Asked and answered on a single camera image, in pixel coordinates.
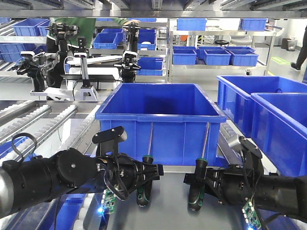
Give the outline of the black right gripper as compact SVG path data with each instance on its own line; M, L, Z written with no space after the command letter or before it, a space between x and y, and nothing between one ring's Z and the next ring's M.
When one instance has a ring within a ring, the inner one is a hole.
M242 205L252 196L251 169L242 166L228 168L207 167L204 194L216 197L224 205ZM194 173L185 174L184 183L189 186L194 181Z

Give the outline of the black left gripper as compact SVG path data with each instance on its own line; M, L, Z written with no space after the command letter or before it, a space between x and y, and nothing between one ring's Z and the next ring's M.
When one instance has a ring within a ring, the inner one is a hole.
M121 153L118 156L96 157L100 169L104 171L104 183L118 199L127 199L129 194L141 187L144 175L147 180L159 180L164 175L161 164L137 161Z

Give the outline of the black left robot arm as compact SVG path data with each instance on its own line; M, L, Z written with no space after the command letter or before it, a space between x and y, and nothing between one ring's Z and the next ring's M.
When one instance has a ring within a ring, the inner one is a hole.
M126 134L115 129L96 133L96 157L69 148L49 158L4 161L0 168L0 216L6 217L63 194L93 194L110 189L126 200L133 191L164 174L161 164L141 162L119 153Z

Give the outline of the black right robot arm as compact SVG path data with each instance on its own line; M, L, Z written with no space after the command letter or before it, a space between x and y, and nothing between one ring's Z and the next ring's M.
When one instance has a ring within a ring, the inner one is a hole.
M265 175L257 170L231 165L228 168L208 167L205 178L187 173L184 183L201 186L205 193L225 205L244 205L251 198L254 205L298 219L307 220L307 177Z

